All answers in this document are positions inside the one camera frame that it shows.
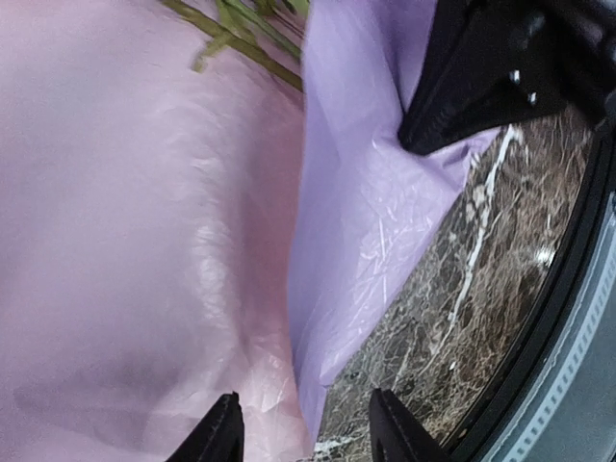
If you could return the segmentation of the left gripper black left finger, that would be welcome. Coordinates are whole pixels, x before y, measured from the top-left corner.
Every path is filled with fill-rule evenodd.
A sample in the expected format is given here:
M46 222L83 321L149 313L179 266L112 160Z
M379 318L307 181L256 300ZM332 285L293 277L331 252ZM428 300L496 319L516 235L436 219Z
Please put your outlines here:
M167 462L242 462L244 416L237 392L222 394Z

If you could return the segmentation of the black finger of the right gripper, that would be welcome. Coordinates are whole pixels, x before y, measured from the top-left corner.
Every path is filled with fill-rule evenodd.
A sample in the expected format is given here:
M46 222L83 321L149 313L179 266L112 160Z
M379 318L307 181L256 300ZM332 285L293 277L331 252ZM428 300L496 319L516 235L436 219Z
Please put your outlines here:
M594 1L438 2L401 146L426 156L568 105L596 126L597 88L577 69L596 44L596 11Z

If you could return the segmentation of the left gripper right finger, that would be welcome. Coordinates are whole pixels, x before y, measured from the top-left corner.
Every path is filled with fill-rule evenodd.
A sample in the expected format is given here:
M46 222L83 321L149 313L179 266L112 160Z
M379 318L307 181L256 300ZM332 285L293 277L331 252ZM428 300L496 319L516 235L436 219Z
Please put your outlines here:
M369 424L375 462L451 461L391 390L372 391Z

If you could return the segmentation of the pink purple wrapping paper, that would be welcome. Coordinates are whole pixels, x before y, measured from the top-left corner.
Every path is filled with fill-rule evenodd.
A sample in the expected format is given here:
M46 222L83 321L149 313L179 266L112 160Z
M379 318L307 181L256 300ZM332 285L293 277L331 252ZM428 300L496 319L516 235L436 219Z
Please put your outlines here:
M2 3L3 460L163 461L231 392L312 453L494 138L398 144L435 9L314 2L296 91L156 1Z

